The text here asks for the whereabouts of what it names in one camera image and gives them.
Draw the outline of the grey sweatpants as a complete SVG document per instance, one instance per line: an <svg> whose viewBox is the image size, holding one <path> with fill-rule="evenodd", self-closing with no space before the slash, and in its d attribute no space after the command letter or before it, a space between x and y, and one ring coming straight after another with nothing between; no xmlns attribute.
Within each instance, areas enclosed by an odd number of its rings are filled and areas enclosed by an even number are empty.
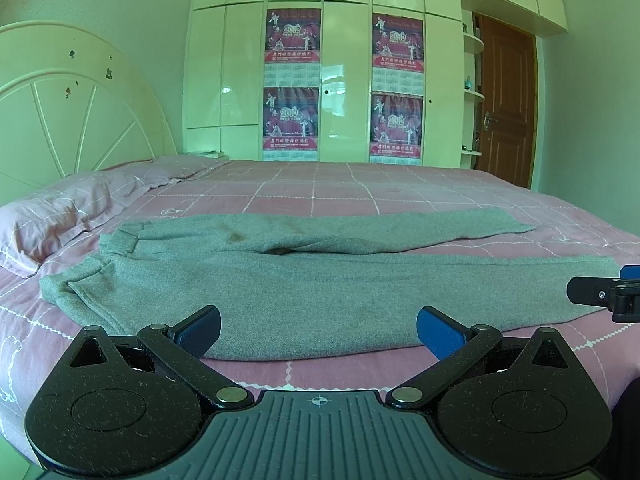
<svg viewBox="0 0 640 480"><path fill-rule="evenodd" d="M97 252L40 282L80 325L131 335L202 307L221 315L217 360L277 361L413 347L432 306L498 330L565 323L578 275L614 278L608 257L437 255L434 247L527 231L499 208L303 218L200 214L122 224Z"/></svg>

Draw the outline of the pink checked bed sheet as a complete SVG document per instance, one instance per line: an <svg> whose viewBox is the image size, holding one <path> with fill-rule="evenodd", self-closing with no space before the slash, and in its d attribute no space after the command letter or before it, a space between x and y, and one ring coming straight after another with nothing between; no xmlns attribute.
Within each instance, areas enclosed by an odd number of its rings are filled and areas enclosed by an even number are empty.
<svg viewBox="0 0 640 480"><path fill-rule="evenodd" d="M74 238L29 280L1 268L1 439L26 460L33 460L23 430L26 408L79 330L60 309L41 299L40 276L81 262L98 248L101 234L122 222L192 214L376 216L500 207L536 230L458 240L416 253L489 258L597 255L622 265L639 263L638 236L559 198L518 188L486 172L346 162L204 165L200 174L152 188L103 226ZM556 328L612 408L639 376L639 325L612 323L611 315L601 311ZM307 361L204 362L257 393L260 389L382 392L435 361L426 349L409 348Z"/></svg>

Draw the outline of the far pink pillow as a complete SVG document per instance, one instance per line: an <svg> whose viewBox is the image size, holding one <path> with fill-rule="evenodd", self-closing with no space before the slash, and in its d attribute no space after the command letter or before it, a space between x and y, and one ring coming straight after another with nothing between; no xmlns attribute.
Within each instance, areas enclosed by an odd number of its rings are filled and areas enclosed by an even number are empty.
<svg viewBox="0 0 640 480"><path fill-rule="evenodd" d="M227 156L205 157L196 155L162 156L150 162L136 162L126 170L146 185L160 186L189 179L203 171L215 169L228 162Z"/></svg>

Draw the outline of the pink pillow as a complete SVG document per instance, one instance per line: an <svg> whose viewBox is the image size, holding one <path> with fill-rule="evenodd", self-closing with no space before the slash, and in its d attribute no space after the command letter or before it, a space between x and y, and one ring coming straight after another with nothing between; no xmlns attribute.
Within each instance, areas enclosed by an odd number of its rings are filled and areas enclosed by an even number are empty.
<svg viewBox="0 0 640 480"><path fill-rule="evenodd" d="M160 186L189 179L203 171L215 169L228 162L227 156L205 157L196 155L162 156L150 162L136 162L126 170L146 185Z"/></svg>
<svg viewBox="0 0 640 480"><path fill-rule="evenodd" d="M119 168L73 174L1 207L1 266L19 278L83 232L111 220L151 188Z"/></svg>

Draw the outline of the brown wooden door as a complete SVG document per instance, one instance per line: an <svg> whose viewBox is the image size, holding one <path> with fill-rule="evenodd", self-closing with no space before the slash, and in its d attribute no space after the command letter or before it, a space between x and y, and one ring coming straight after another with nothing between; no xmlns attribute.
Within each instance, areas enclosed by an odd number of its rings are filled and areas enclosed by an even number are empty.
<svg viewBox="0 0 640 480"><path fill-rule="evenodd" d="M484 42L478 85L484 101L476 113L480 157L474 168L528 188L537 120L535 39L483 14L474 16L474 24Z"/></svg>

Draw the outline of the lower right red poster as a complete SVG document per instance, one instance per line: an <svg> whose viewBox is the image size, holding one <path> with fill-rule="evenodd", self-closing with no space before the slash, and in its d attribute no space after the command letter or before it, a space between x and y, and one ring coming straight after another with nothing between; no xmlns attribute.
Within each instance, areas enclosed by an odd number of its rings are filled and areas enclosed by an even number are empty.
<svg viewBox="0 0 640 480"><path fill-rule="evenodd" d="M423 99L420 96L373 92L370 113L370 162L420 165Z"/></svg>

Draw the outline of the red poster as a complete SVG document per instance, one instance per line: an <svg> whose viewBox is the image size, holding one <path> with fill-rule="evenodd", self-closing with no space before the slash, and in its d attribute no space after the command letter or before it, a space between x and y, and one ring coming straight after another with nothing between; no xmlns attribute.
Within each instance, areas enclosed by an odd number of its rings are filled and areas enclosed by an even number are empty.
<svg viewBox="0 0 640 480"><path fill-rule="evenodd" d="M420 96L373 92L370 113L370 162L420 165L423 99Z"/></svg>
<svg viewBox="0 0 640 480"><path fill-rule="evenodd" d="M319 63L320 9L269 9L265 28L265 63Z"/></svg>
<svg viewBox="0 0 640 480"><path fill-rule="evenodd" d="M422 20L372 14L372 66L384 70L424 72Z"/></svg>
<svg viewBox="0 0 640 480"><path fill-rule="evenodd" d="M264 157L316 157L318 117L318 88L265 88L262 109Z"/></svg>

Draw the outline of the lower left red poster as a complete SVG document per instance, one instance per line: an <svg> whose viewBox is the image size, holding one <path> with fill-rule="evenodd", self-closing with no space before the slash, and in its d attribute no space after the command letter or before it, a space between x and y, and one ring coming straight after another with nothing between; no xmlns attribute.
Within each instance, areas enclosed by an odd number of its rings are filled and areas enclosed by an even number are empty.
<svg viewBox="0 0 640 480"><path fill-rule="evenodd" d="M318 88L265 88L262 109L264 157L316 157L318 117Z"/></svg>

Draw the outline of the white wooden headboard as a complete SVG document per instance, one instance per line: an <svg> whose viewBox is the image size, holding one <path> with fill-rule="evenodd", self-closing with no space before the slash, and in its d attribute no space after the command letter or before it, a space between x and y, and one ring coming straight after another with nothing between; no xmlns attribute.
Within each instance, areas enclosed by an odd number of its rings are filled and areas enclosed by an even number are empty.
<svg viewBox="0 0 640 480"><path fill-rule="evenodd" d="M176 151L152 87L111 44L58 22L2 26L2 203Z"/></svg>

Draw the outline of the white corner shelf unit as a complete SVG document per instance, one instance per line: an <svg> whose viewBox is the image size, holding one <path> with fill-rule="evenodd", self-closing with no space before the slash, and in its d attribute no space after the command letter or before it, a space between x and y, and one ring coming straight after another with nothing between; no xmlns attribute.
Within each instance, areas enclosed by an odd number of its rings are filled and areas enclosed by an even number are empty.
<svg viewBox="0 0 640 480"><path fill-rule="evenodd" d="M464 109L461 167L474 169L480 158L480 115L485 99L482 90L482 53L485 44L480 38L480 25L472 11L462 11L462 30Z"/></svg>

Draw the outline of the white built-in wardrobe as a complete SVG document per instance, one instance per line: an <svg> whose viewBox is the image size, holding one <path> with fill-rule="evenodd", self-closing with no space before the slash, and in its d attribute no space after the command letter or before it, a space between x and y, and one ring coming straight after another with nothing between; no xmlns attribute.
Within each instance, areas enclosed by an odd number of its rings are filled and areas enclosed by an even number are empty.
<svg viewBox="0 0 640 480"><path fill-rule="evenodd" d="M266 64L269 9L320 9L319 63ZM370 162L373 92L423 99L420 165L462 168L462 11L528 32L567 29L563 0L191 0L182 94L182 146L266 162ZM372 14L424 25L424 72L372 66ZM314 158L265 158L264 89L319 89Z"/></svg>

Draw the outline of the upper right red poster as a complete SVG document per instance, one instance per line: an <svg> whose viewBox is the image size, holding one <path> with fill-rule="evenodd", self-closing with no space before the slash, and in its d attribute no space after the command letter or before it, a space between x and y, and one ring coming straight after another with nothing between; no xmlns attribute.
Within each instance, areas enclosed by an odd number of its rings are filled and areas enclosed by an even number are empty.
<svg viewBox="0 0 640 480"><path fill-rule="evenodd" d="M372 14L372 66L384 70L424 72L422 20Z"/></svg>

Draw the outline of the upper left red poster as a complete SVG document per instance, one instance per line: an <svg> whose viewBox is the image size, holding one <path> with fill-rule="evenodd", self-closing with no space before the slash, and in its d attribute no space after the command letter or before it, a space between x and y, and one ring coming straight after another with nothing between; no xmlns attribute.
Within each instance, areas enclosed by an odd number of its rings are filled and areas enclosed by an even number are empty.
<svg viewBox="0 0 640 480"><path fill-rule="evenodd" d="M319 63L320 9L269 9L265 28L265 63Z"/></svg>

